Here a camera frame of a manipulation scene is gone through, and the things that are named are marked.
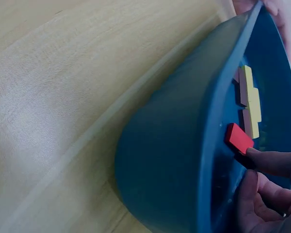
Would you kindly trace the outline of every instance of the table surface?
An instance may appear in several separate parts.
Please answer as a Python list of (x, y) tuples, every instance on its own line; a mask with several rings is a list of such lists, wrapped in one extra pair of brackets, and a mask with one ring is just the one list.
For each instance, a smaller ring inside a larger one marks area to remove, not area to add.
[(121, 130), (226, 15), (211, 0), (0, 0), (0, 232), (146, 233)]

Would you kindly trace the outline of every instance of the yellow wooden tile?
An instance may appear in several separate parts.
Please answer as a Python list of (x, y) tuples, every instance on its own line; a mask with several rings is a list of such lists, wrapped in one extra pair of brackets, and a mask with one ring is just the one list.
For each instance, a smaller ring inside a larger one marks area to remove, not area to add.
[(259, 134), (259, 124), (256, 121), (251, 121), (251, 130), (252, 130), (252, 138), (258, 138), (260, 137)]
[(249, 100), (249, 91), (253, 88), (253, 76), (252, 69), (249, 66), (242, 66), (242, 69), (246, 76), (247, 90), (248, 90), (248, 100)]
[(251, 99), (248, 101), (248, 108), (252, 121), (261, 122), (261, 105), (259, 98), (259, 90), (257, 88), (252, 88)]

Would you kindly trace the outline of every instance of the red block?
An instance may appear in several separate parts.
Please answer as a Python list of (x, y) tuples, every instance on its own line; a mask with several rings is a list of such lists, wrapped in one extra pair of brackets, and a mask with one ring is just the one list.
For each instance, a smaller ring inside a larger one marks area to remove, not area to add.
[(232, 145), (244, 155), (247, 149), (254, 145), (253, 140), (236, 123), (228, 125), (225, 142), (228, 145)]

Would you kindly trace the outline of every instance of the hand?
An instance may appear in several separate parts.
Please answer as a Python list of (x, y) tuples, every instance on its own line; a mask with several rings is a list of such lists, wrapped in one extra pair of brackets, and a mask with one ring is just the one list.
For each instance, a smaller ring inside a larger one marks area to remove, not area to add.
[[(291, 181), (291, 153), (260, 152), (248, 149), (257, 169)], [(264, 201), (273, 209), (266, 207)], [(239, 190), (237, 219), (242, 233), (291, 233), (291, 190), (266, 176), (248, 170)]]
[[(258, 0), (233, 0), (236, 14), (240, 15), (252, 9)], [(273, 16), (278, 27), (282, 41), (285, 45), (287, 55), (291, 52), (291, 40), (289, 32), (288, 13), (283, 0), (262, 0), (268, 12)]]

